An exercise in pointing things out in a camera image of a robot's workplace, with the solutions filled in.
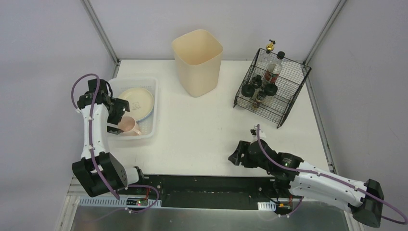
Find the small dark spice jar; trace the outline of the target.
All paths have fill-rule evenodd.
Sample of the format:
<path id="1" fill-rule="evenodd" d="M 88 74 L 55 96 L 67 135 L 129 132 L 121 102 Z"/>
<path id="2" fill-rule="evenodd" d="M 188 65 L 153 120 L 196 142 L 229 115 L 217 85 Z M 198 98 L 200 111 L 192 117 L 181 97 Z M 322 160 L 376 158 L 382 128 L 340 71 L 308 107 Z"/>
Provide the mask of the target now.
<path id="1" fill-rule="evenodd" d="M 255 97 L 252 107 L 255 109 L 258 108 L 260 104 L 265 100 L 266 96 L 266 93 L 263 90 L 260 90 Z"/>

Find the beige plate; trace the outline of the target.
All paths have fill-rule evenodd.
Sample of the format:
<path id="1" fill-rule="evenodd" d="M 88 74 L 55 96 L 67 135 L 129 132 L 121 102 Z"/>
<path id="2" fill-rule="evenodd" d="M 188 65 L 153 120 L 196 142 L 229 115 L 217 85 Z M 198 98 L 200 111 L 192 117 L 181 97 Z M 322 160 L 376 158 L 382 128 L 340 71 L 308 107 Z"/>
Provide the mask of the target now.
<path id="1" fill-rule="evenodd" d="M 154 105 L 154 97 L 150 91 L 145 88 L 131 88 L 119 95 L 119 99 L 127 100 L 130 106 L 130 112 L 125 116 L 135 119 L 137 110 L 147 105 Z"/>

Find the black lid jar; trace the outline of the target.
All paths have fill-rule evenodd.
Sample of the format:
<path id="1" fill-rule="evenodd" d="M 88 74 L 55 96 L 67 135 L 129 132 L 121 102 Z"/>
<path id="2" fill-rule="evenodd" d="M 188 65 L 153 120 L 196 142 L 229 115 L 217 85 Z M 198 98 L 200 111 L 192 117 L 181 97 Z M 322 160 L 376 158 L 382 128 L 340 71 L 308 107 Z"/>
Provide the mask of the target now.
<path id="1" fill-rule="evenodd" d="M 263 92 L 267 96 L 275 96 L 278 91 L 278 87 L 274 83 L 268 83 L 265 85 Z"/>
<path id="2" fill-rule="evenodd" d="M 251 86 L 257 90 L 262 87 L 262 77 L 260 75 L 256 75 L 251 79 Z"/>
<path id="3" fill-rule="evenodd" d="M 255 93 L 255 89 L 251 84 L 244 84 L 241 89 L 240 96 L 245 100 L 250 101 Z"/>

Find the beige plastic bin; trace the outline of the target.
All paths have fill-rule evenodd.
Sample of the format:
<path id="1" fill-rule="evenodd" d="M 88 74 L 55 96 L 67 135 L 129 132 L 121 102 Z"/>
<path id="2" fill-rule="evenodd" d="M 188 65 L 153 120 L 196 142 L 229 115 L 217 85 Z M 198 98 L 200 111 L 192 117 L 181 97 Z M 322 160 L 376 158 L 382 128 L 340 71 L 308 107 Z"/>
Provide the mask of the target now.
<path id="1" fill-rule="evenodd" d="M 197 29 L 172 41 L 178 78 L 192 97 L 201 97 L 218 85 L 223 46 L 208 31 Z"/>

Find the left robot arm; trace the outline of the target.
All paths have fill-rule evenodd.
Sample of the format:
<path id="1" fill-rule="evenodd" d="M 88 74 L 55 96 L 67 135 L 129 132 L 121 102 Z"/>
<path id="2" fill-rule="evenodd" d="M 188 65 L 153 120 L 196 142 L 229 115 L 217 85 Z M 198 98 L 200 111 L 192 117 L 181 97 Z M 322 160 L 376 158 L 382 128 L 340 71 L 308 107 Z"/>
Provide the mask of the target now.
<path id="1" fill-rule="evenodd" d="M 97 74 L 90 76 L 88 90 L 77 101 L 72 100 L 84 123 L 83 149 L 72 171 L 88 196 L 111 193 L 120 199 L 119 190 L 143 178 L 138 167 L 125 168 L 110 152 L 108 143 L 108 134 L 123 133 L 117 125 L 130 111 L 129 102 L 113 97 L 110 84 Z"/>

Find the clear glass bottle gold cap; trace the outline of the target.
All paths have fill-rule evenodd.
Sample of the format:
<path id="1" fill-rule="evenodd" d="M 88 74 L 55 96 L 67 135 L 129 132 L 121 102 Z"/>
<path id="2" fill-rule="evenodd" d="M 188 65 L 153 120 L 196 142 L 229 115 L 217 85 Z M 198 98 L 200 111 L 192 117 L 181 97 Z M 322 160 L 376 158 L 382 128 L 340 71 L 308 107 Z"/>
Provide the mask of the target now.
<path id="1" fill-rule="evenodd" d="M 273 60 L 273 51 L 275 48 L 276 41 L 274 40 L 269 40 L 269 44 L 266 45 L 265 51 L 261 55 L 261 67 L 267 71 L 268 65 L 271 63 Z"/>

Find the soy sauce bottle red label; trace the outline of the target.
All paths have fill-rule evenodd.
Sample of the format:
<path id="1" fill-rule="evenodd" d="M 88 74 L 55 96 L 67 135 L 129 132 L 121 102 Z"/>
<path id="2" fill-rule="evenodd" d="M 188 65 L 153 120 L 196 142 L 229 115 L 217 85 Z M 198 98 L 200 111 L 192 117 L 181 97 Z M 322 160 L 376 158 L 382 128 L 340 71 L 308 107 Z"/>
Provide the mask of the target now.
<path id="1" fill-rule="evenodd" d="M 276 56 L 268 57 L 268 65 L 263 77 L 263 84 L 275 84 L 280 72 L 282 71 L 282 60 L 285 57 L 285 52 L 279 51 Z"/>

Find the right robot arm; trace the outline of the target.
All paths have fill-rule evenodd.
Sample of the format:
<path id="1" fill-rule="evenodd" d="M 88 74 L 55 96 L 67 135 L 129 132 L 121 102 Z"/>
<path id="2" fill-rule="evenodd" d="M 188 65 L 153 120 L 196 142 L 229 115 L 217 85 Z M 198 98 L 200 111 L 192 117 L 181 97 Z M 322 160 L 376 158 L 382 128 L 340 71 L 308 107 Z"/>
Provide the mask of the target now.
<path id="1" fill-rule="evenodd" d="M 376 180 L 351 180 L 324 171 L 296 155 L 272 150 L 264 140 L 239 141 L 228 160 L 236 166 L 264 169 L 276 178 L 277 187 L 293 196 L 335 206 L 366 226 L 381 225 L 383 205 L 375 198 L 382 200 L 384 194 Z"/>

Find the white plastic basket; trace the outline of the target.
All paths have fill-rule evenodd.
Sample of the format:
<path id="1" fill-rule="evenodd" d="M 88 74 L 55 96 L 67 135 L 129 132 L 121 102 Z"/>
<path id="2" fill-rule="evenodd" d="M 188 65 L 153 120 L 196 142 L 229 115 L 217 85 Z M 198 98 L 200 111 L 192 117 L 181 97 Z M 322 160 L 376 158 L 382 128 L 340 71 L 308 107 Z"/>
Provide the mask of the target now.
<path id="1" fill-rule="evenodd" d="M 140 140 L 153 136 L 156 129 L 158 106 L 158 80 L 154 77 L 128 77 L 109 80 L 113 96 L 129 102 L 131 117 L 139 126 L 140 135 L 123 132 L 119 135 L 109 133 L 108 138 L 115 141 Z"/>

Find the pink mug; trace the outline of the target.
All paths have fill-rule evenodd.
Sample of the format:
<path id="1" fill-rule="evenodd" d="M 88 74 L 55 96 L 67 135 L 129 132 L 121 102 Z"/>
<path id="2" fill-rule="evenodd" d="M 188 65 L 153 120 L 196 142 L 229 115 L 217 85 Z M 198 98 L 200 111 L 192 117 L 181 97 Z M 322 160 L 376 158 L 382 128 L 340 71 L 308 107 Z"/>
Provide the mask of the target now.
<path id="1" fill-rule="evenodd" d="M 118 123 L 118 128 L 122 130 L 122 136 L 139 136 L 142 135 L 140 127 L 134 118 L 129 116 L 123 116 L 121 121 Z"/>

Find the blue plate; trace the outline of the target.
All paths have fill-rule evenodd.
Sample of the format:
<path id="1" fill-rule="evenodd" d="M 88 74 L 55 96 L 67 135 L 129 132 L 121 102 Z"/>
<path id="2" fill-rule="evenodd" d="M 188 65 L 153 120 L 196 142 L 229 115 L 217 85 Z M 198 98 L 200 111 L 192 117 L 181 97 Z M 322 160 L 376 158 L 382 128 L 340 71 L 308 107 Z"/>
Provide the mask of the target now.
<path id="1" fill-rule="evenodd" d="M 135 120 L 137 122 L 143 121 L 153 112 L 153 109 L 154 109 L 154 105 L 147 105 L 147 106 L 141 107 L 140 109 L 137 110 Z"/>

